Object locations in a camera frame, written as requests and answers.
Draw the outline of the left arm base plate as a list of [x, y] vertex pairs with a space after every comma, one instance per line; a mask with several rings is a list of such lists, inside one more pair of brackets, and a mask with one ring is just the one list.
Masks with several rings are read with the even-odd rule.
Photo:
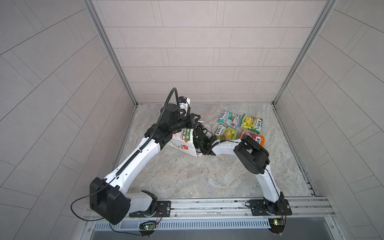
[[149, 212], [134, 212], [130, 213], [128, 216], [130, 218], [154, 218], [159, 217], [162, 215], [162, 217], [169, 217], [171, 212], [171, 201], [157, 201], [157, 205], [155, 207], [155, 212], [153, 214], [150, 214]]

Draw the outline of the teal Fox's candy bag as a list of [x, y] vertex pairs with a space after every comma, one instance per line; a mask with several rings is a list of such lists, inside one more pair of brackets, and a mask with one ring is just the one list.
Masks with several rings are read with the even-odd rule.
[[232, 128], [238, 128], [241, 124], [241, 120], [241, 115], [223, 110], [218, 122]]

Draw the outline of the orange Fox's candy bag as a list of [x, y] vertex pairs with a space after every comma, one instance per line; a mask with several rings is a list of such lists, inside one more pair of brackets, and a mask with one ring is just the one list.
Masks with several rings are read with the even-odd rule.
[[253, 140], [255, 140], [262, 147], [264, 146], [264, 143], [265, 143], [265, 137], [264, 136], [261, 136], [261, 135], [258, 135], [258, 134], [252, 133], [252, 132], [248, 132], [248, 131], [245, 131], [245, 130], [242, 131], [242, 133], [240, 135], [240, 139], [243, 136], [250, 136]]

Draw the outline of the yellow green Fox's candy bag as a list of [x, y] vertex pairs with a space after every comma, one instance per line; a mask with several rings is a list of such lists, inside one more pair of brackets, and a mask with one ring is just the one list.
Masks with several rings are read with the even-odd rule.
[[263, 119], [248, 114], [243, 115], [240, 127], [244, 130], [260, 134], [262, 130]]

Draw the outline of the green Fox's spring tea bag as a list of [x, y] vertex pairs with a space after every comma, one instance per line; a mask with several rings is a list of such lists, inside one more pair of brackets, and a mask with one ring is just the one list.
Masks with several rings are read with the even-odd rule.
[[236, 140], [238, 135], [238, 130], [219, 124], [214, 136], [218, 140]]

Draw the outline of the white floral paper bag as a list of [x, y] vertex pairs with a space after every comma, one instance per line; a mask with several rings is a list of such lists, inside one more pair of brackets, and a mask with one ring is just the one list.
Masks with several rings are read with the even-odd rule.
[[[210, 126], [201, 120], [198, 121], [197, 126], [203, 126], [212, 133]], [[173, 134], [172, 139], [167, 145], [193, 157], [201, 157], [203, 154], [198, 154], [194, 146], [193, 130], [194, 129], [182, 129], [180, 132]]]

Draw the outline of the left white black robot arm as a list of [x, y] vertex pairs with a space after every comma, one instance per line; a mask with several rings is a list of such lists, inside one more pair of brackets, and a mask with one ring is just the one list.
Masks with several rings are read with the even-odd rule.
[[198, 118], [190, 112], [189, 103], [162, 107], [158, 122], [145, 133], [135, 151], [104, 179], [96, 177], [90, 184], [90, 208], [109, 223], [116, 225], [128, 213], [155, 210], [157, 197], [142, 191], [127, 197], [130, 185], [144, 166], [182, 129], [192, 129]]

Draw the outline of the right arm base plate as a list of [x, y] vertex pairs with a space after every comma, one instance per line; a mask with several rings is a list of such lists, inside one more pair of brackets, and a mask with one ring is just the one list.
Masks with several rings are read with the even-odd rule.
[[272, 203], [268, 200], [249, 200], [245, 206], [250, 208], [253, 216], [291, 216], [292, 210], [288, 200], [278, 200]]

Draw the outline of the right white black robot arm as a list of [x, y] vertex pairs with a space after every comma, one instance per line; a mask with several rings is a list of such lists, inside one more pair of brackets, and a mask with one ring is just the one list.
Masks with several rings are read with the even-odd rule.
[[195, 127], [194, 145], [203, 155], [236, 156], [250, 173], [254, 174], [263, 190], [264, 201], [260, 207], [250, 204], [255, 209], [265, 210], [270, 215], [286, 214], [284, 194], [278, 188], [269, 166], [269, 153], [252, 137], [244, 136], [238, 140], [218, 140], [208, 138], [201, 127]]

